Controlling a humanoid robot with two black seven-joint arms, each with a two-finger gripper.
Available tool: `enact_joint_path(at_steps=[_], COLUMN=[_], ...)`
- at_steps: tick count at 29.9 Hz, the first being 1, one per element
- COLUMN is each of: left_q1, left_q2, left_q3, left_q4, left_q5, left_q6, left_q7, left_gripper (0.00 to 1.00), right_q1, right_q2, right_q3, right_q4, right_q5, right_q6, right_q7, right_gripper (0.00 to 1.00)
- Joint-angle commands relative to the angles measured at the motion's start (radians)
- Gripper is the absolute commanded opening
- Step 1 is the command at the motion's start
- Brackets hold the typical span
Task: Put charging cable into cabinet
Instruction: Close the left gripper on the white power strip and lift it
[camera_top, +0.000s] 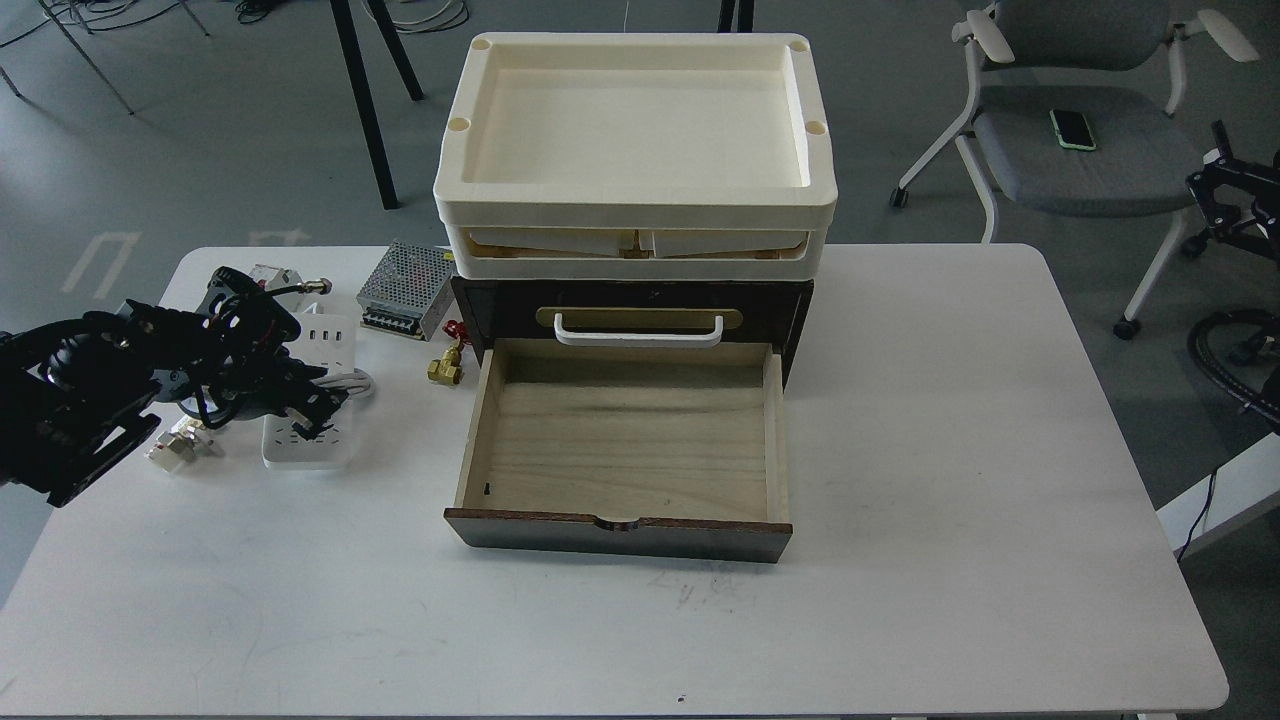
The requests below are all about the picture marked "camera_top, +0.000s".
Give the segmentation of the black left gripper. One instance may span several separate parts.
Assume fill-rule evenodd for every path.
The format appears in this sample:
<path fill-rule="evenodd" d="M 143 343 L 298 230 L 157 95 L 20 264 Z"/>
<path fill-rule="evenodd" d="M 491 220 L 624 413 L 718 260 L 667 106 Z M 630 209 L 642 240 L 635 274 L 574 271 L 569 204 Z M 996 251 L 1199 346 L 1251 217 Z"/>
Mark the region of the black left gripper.
<path fill-rule="evenodd" d="M 332 282 L 262 291 L 250 275 L 218 268 L 193 313 L 166 316 L 154 379 L 161 404 L 179 404 L 211 429 L 230 421 L 280 416 L 306 441 L 332 428 L 349 393 L 321 387 L 326 373 L 292 357 L 300 322 L 279 304 L 289 293 L 330 293 Z"/>

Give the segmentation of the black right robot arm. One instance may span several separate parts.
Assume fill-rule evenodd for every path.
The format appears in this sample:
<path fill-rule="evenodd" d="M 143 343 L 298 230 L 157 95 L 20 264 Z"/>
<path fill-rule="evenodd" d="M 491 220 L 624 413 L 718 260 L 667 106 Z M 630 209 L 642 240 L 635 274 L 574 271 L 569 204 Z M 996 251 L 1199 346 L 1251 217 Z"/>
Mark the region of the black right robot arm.
<path fill-rule="evenodd" d="M 1204 228 L 1190 238 L 1202 250 L 1208 241 L 1231 246 L 1277 263 L 1277 156 L 1267 164 L 1236 158 L 1221 120 L 1211 123 L 1215 147 L 1204 167 L 1187 177 L 1187 186 L 1204 218 Z M 1219 388 L 1242 404 L 1243 411 L 1263 418 L 1276 434 L 1279 424 L 1277 369 L 1260 389 L 1249 387 L 1222 364 L 1210 345 L 1210 332 L 1221 325 L 1252 325 L 1254 332 L 1234 345 L 1228 361 L 1249 366 L 1267 355 L 1277 359 L 1277 314 L 1265 307 L 1229 307 L 1198 320 L 1187 337 L 1190 360 Z"/>

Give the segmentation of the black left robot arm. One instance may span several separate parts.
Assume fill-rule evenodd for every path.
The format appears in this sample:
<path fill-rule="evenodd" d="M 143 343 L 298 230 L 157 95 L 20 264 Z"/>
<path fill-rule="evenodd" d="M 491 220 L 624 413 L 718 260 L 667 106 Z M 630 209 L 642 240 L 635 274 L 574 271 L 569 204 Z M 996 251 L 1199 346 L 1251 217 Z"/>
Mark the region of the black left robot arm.
<path fill-rule="evenodd" d="M 155 402 L 218 429 L 274 415 L 305 439 L 349 397 L 321 366 L 293 357 L 301 337 L 284 293 L 329 293 L 328 279 L 265 290 L 216 269 L 193 311 L 127 300 L 1 342 L 1 474 L 63 507 L 160 425 Z"/>

